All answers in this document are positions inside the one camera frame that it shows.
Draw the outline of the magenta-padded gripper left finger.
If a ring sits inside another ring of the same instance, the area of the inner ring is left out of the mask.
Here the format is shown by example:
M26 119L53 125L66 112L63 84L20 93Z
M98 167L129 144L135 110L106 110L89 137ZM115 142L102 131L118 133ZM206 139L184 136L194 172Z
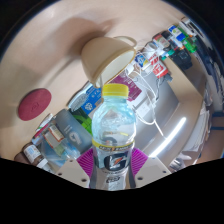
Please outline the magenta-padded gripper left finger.
M77 159L68 159L56 175L84 188L95 188L93 149L84 152Z

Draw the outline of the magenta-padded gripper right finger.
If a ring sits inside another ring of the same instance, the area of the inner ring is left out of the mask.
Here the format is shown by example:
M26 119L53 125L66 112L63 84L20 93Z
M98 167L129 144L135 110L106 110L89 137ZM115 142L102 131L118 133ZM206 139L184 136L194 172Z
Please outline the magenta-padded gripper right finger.
M148 157L140 149L133 149L129 171L131 189L143 187L170 174L159 158Z

